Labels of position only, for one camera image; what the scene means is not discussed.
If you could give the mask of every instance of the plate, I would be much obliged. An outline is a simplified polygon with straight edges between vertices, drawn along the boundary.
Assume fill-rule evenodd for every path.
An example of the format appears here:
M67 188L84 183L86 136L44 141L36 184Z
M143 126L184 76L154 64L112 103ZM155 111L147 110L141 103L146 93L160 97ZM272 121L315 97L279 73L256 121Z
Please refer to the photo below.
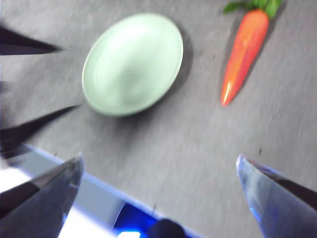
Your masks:
M88 104L108 116L127 116L157 102L171 87L183 58L183 40L167 17L142 13L106 30L82 73Z

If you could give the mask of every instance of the carrot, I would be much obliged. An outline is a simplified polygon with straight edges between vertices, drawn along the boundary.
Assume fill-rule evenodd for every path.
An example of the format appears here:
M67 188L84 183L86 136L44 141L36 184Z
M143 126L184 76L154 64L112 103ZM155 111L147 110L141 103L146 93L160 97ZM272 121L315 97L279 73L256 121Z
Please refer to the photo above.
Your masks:
M243 6L250 11L243 17L236 35L231 56L224 75L221 104L227 106L238 93L265 39L269 20L272 19L280 0L252 0L232 2L224 13Z

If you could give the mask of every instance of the blue light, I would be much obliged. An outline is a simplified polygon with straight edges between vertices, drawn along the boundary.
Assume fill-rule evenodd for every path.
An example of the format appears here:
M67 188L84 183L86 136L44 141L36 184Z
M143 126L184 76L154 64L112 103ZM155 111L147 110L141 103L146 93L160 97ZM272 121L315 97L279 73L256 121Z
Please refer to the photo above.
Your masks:
M140 238L140 236L139 232L121 232L117 238Z

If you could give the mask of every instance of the gray table surface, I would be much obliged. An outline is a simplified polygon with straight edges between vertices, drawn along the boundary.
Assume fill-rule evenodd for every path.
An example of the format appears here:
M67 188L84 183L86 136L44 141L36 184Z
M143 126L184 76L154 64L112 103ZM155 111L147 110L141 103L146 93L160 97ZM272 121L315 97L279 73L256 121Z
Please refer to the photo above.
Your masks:
M1 57L9 83L2 126L83 104L29 143L65 160L83 152L87 172L207 237L261 237L236 176L238 154L317 190L317 2L284 4L245 86L223 108L222 75L243 15L222 15L225 2L2 0L2 23L65 48ZM164 14L181 28L180 74L149 110L98 115L81 89L86 55L110 25L138 12Z

